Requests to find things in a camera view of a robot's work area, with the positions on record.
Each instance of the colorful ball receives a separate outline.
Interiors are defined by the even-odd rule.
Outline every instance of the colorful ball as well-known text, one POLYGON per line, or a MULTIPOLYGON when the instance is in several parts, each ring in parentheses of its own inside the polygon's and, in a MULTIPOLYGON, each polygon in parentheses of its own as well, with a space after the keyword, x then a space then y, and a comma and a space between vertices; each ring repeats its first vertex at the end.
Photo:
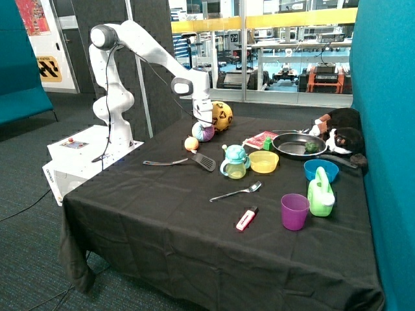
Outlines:
POLYGON ((196 122, 192 127, 192 135, 196 137, 198 141, 210 141, 215 134, 215 128, 210 126, 204 128, 201 122, 196 122))
POLYGON ((197 150, 199 148, 199 141, 195 137, 188 137, 184 141, 184 148, 187 151, 197 150))
POLYGON ((214 101, 212 104, 212 123, 215 127, 215 132, 227 130, 233 119, 232 109, 224 102, 214 101))

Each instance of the blue bowl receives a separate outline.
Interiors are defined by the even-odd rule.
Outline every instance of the blue bowl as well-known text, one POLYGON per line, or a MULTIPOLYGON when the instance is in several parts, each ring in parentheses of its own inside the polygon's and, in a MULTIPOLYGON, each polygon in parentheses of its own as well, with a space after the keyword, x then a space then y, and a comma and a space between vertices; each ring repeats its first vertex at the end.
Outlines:
POLYGON ((309 181, 313 180, 316 177, 316 171, 318 167, 324 168, 330 183, 335 180, 338 173, 338 166, 330 161, 315 159, 308 160, 304 163, 305 177, 309 181))

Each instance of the glass window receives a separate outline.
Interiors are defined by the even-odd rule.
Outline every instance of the glass window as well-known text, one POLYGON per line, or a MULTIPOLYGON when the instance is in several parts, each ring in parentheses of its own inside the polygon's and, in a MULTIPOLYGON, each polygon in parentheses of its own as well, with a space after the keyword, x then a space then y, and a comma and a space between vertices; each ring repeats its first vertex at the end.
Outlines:
POLYGON ((213 99, 351 105, 359 0, 169 2, 176 59, 210 72, 213 99))

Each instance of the black frying pan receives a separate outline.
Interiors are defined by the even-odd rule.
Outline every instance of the black frying pan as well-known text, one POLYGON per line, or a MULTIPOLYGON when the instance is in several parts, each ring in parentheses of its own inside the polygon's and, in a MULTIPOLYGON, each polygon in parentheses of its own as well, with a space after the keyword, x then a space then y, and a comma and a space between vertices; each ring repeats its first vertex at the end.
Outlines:
POLYGON ((323 139, 313 135, 302 133, 280 134, 272 141, 272 146, 274 146, 280 154, 292 159, 310 160, 320 158, 335 161, 351 168, 358 168, 357 165, 354 165, 341 157, 329 154, 326 142, 323 139), (308 152, 305 149, 306 143, 316 144, 318 150, 316 152, 308 152))

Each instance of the gray carpet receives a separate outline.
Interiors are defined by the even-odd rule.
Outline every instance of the gray carpet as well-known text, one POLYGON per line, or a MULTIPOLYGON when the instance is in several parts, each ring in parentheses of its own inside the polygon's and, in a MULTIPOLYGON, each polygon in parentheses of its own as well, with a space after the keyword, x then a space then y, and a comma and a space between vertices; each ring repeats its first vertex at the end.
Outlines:
MULTIPOLYGON (((0 220, 30 207, 49 190, 42 172, 51 160, 48 144, 102 124, 92 112, 92 95, 48 96, 60 122, 52 112, 45 112, 0 126, 0 220)), ((191 103, 183 104, 191 109, 191 103)), ((313 121, 310 116, 315 119, 327 112, 324 108, 230 105, 236 117, 295 119, 306 124, 313 121)), ((92 291, 85 295, 71 289, 64 296, 70 283, 57 259, 61 216, 62 209, 49 192, 30 209, 0 221, 0 310, 203 310, 118 274, 93 253, 89 265, 101 272, 92 291)))

